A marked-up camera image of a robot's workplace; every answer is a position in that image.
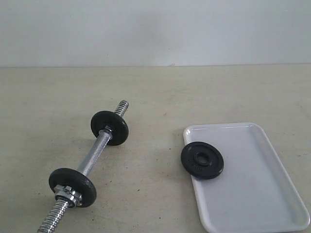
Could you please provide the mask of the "chrome spinlock collar nut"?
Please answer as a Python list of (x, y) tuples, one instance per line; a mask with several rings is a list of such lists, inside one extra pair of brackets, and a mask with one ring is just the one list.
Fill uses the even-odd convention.
[(81, 207), (82, 205), (82, 194), (75, 191), (72, 187), (66, 185), (57, 185), (54, 188), (55, 199), (62, 199), (69, 203), (69, 208)]

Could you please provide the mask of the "white rectangular plastic tray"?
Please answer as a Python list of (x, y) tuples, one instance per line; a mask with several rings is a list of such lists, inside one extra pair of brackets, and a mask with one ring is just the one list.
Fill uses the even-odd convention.
[(284, 233), (308, 227), (310, 214), (259, 125), (192, 125), (183, 137), (185, 146), (204, 142), (224, 159), (219, 176), (192, 177), (200, 221), (207, 232)]

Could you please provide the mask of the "chrome threaded dumbbell bar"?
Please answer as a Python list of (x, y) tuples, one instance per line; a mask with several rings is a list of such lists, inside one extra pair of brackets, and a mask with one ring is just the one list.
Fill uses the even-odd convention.
[[(123, 118), (128, 107), (128, 101), (121, 100), (113, 112)], [(107, 143), (110, 139), (112, 139), (112, 130), (109, 127), (100, 130), (99, 136), (96, 137), (96, 140), (90, 151), (88, 152), (84, 160), (80, 163), (78, 168), (75, 170), (88, 177), (105, 147), (109, 146)], [(57, 228), (58, 224), (60, 223), (61, 219), (63, 218), (67, 209), (69, 209), (69, 203), (67, 201), (62, 199), (55, 200), (55, 205), (45, 217), (37, 232), (53, 233)]]

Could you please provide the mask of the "black weight plate far end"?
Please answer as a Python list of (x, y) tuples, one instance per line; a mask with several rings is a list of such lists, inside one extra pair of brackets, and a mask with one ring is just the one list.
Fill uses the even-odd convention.
[(107, 143), (110, 146), (118, 146), (124, 143), (129, 135), (129, 129), (125, 120), (111, 111), (99, 111), (91, 119), (91, 130), (95, 137), (99, 131), (109, 127), (112, 130), (112, 139)]

